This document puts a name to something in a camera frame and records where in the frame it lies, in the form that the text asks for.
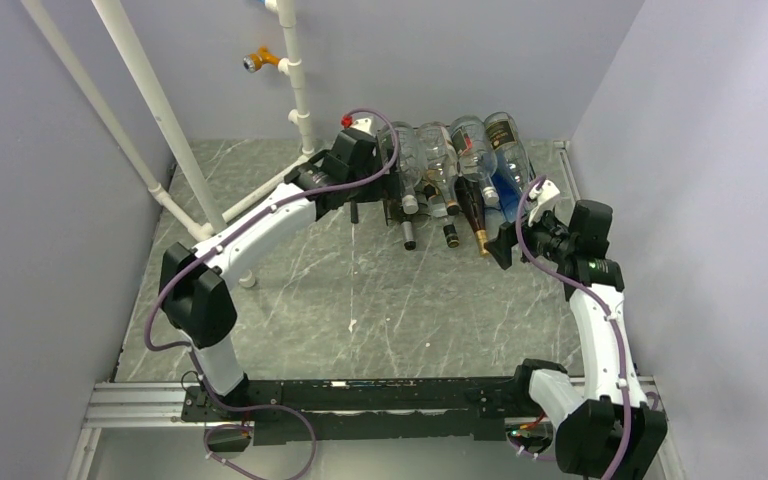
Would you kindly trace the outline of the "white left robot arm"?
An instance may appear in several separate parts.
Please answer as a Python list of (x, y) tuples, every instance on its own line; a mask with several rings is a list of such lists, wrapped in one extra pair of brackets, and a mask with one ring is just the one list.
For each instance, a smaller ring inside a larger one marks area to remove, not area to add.
[(194, 357), (208, 407), (224, 420), (251, 403), (249, 379), (231, 332), (237, 311), (233, 286), (283, 240), (345, 203), (382, 199), (398, 164), (400, 144), (382, 147), (357, 128), (342, 130), (329, 149), (292, 168), (256, 208), (192, 248), (175, 244), (163, 257), (159, 310)]

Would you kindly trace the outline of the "clear bottle red black label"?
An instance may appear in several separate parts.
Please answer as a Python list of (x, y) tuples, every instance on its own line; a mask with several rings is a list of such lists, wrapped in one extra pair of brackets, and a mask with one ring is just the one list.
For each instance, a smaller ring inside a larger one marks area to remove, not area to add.
[(499, 194), (492, 182), (497, 159), (489, 145), (484, 122), (475, 115), (461, 116), (450, 125), (450, 136), (461, 175), (478, 185), (486, 205), (498, 206)]

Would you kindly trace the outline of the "clear glass bottle silver cap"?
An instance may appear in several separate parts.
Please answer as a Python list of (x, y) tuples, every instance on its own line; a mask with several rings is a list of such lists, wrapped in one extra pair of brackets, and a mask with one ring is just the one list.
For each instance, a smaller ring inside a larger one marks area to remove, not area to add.
[(399, 140), (399, 154), (394, 169), (383, 177), (388, 197), (398, 200), (405, 215), (419, 211), (417, 188), (427, 169), (425, 155), (420, 152), (414, 128), (406, 122), (392, 123)]

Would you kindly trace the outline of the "clear round glass bottle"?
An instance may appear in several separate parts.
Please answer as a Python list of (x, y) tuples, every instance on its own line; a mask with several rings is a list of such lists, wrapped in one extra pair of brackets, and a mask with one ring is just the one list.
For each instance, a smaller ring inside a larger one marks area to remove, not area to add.
[(428, 182), (439, 191), (447, 214), (457, 215), (460, 212), (455, 194), (457, 155), (448, 129), (441, 122), (427, 122), (418, 128), (417, 136), (425, 151)]

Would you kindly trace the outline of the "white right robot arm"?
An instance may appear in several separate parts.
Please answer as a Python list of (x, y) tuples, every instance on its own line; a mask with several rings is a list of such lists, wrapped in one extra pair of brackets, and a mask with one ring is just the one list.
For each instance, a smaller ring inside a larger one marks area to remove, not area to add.
[(485, 247), (503, 269), (525, 243), (523, 259), (555, 263), (545, 273), (564, 286), (576, 321), (584, 366), (577, 390), (559, 364), (527, 359), (517, 369), (511, 401), (517, 411), (540, 410), (554, 428), (556, 463), (567, 474), (602, 479), (641, 479), (668, 432), (667, 417), (653, 410), (634, 369), (624, 322), (625, 284), (619, 264), (607, 256), (613, 220), (610, 206), (576, 202), (569, 223), (547, 211), (534, 223), (503, 223)]

